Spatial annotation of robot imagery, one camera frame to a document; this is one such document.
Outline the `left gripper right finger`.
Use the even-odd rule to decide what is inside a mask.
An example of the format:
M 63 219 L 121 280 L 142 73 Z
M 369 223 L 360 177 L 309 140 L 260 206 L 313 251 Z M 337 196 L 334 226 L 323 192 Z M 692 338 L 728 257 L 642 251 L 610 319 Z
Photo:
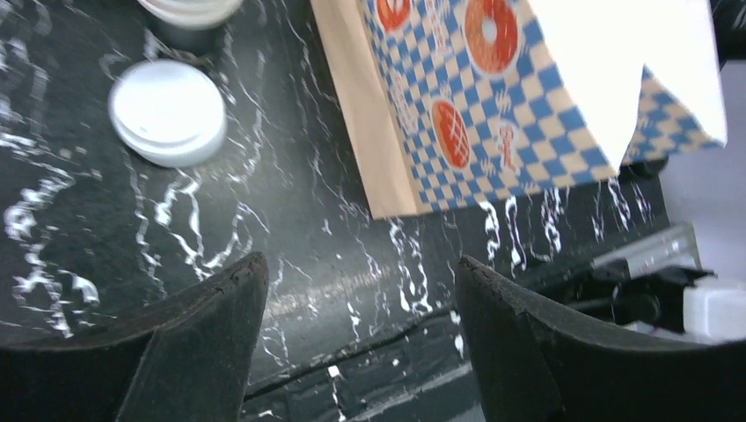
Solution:
M 462 257 L 456 278 L 488 421 L 742 421 L 745 344 L 656 338 Z

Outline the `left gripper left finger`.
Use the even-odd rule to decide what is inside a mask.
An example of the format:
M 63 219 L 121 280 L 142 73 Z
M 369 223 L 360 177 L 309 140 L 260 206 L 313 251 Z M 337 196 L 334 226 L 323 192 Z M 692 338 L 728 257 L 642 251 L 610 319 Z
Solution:
M 236 421 L 268 291 L 253 252 L 70 338 L 1 349 L 4 421 Z

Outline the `blue checkered paper bag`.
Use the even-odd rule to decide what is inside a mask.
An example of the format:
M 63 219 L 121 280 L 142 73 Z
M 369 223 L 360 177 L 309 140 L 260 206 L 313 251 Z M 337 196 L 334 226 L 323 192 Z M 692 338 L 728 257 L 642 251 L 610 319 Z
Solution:
M 315 1 L 372 217 L 720 148 L 707 1 Z

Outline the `stack of white paper cups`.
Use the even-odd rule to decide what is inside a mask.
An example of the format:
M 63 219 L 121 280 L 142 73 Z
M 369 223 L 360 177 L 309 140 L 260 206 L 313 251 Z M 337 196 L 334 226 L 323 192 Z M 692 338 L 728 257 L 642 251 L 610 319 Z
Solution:
M 167 47 L 194 55 L 217 49 L 227 21 L 243 0 L 138 0 L 148 27 Z

